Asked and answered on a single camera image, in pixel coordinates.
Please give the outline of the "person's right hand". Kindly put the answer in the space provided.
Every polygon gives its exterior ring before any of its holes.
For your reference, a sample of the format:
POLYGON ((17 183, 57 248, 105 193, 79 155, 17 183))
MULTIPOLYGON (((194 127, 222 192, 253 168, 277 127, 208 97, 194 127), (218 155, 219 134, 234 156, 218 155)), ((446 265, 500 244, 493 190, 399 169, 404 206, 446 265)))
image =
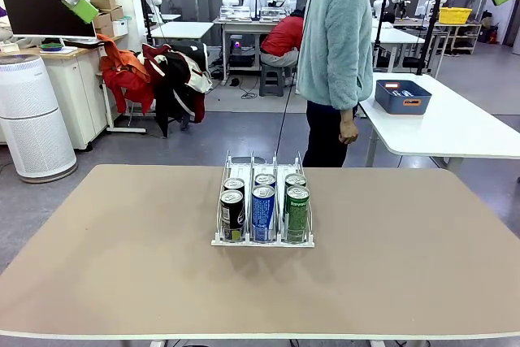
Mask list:
POLYGON ((353 109, 340 112, 340 135, 339 141, 349 145, 358 138, 358 128, 354 123, 353 109))

